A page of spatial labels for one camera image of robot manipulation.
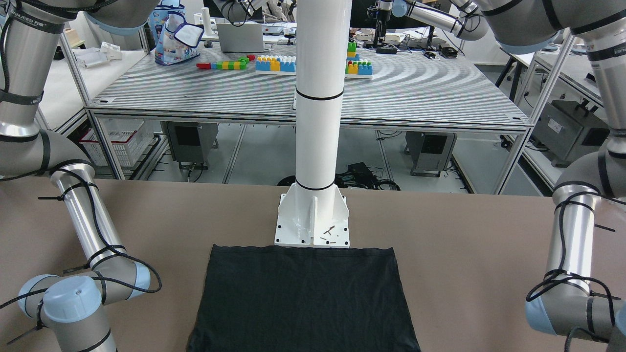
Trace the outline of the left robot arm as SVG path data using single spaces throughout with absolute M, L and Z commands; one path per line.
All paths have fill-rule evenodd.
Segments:
M 609 126 L 606 144 L 582 156 L 560 176 L 552 236 L 543 281 L 525 302 L 526 321 L 535 330 L 607 343 L 625 350 L 625 302 L 592 278 L 595 212 L 602 200 L 625 196 L 625 29 L 623 0 L 479 0 L 495 39 L 512 53 L 540 49 L 558 31 L 583 40 L 601 93 Z

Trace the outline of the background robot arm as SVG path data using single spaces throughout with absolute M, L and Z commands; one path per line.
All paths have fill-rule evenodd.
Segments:
M 378 0 L 377 20 L 386 25 L 392 14 L 396 17 L 412 18 L 427 26 L 438 27 L 464 41 L 474 42 L 483 38 L 488 31 L 488 23 L 478 6 L 471 0 L 452 0 L 451 4 L 458 9 L 458 17 L 417 0 Z

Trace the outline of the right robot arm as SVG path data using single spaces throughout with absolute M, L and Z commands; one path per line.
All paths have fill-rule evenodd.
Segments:
M 65 136 L 40 129 L 35 115 L 55 49 L 78 13 L 112 33 L 142 29 L 156 0 L 10 0 L 1 30 L 1 179 L 48 176 L 58 187 L 87 257 L 89 272 L 40 275 L 27 281 L 17 303 L 37 329 L 54 332 L 63 352 L 115 352 L 104 306 L 152 293 L 157 272 L 119 241 L 94 167 Z

